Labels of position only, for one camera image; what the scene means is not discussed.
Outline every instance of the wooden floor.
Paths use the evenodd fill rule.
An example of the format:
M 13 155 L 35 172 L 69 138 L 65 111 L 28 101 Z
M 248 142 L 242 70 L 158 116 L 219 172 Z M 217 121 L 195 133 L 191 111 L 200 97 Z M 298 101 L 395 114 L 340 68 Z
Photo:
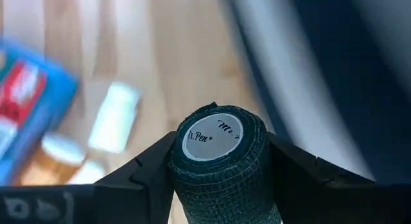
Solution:
M 113 80 L 142 91 L 127 150 L 90 151 L 111 172 L 196 108 L 216 101 L 264 117 L 233 50 L 219 0 L 1 0 L 8 39 L 61 62 L 82 84 L 59 132 L 85 148 Z M 16 184 L 64 184 L 75 172 L 39 148 Z M 175 202 L 173 223 L 184 223 Z

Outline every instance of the dark fabric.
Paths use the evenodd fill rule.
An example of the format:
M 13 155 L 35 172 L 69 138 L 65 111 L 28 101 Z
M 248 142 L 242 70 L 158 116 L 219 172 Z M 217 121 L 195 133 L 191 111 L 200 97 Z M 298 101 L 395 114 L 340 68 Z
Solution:
M 239 146 L 223 157 L 195 161 L 182 151 L 185 133 L 199 119 L 226 113 L 243 125 Z M 270 146 L 260 118 L 242 108 L 212 103 L 179 126 L 171 154 L 175 190 L 190 224 L 280 224 L 274 203 Z
M 411 103 L 359 9 L 353 0 L 293 2 L 330 94 L 376 181 L 411 183 Z

